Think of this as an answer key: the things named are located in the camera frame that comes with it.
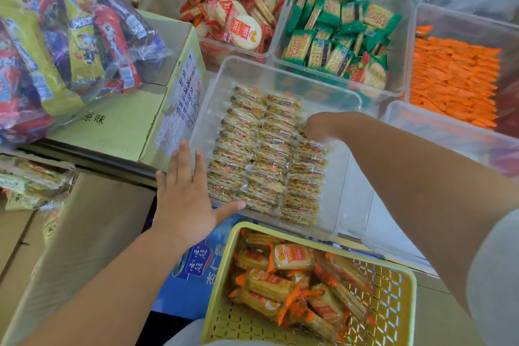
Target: white sleeve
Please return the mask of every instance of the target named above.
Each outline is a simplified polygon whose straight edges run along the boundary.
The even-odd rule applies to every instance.
[[[519,209],[484,240],[467,277],[472,319],[489,346],[516,346],[519,324]]]

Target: person's left arm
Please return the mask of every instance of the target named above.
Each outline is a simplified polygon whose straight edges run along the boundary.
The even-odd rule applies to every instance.
[[[162,284],[182,253],[243,202],[212,209],[202,154],[194,174],[186,141],[167,175],[157,172],[157,211],[140,235],[20,346],[134,346]]]

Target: tiled floor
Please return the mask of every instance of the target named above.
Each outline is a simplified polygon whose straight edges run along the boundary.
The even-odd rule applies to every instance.
[[[444,284],[416,273],[415,346],[485,346],[470,317]]]

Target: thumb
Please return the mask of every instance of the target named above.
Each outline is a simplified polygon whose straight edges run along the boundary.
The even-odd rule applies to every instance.
[[[220,208],[214,210],[214,214],[217,218],[217,225],[223,222],[225,219],[230,217],[231,215],[240,212],[247,206],[245,201],[233,201],[232,203],[227,203],[222,205]]]

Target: finger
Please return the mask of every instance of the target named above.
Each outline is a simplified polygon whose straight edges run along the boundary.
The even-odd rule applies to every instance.
[[[227,203],[222,205],[220,208],[214,210],[214,213],[217,217],[217,225],[219,225],[222,221],[240,212],[247,206],[245,201],[234,201],[232,203]]]
[[[177,168],[178,152],[175,151],[171,154],[171,160],[169,161],[168,175],[166,176],[166,184],[174,185],[177,183]]]
[[[191,169],[191,155],[189,154],[189,144],[187,140],[180,141],[178,150],[178,170],[177,183],[192,182],[193,171]]]
[[[204,186],[207,189],[207,170],[204,164],[204,155],[200,151],[195,151],[195,173],[193,174],[193,183]]]
[[[155,172],[155,179],[157,179],[157,194],[162,194],[165,191],[165,175],[161,170]]]

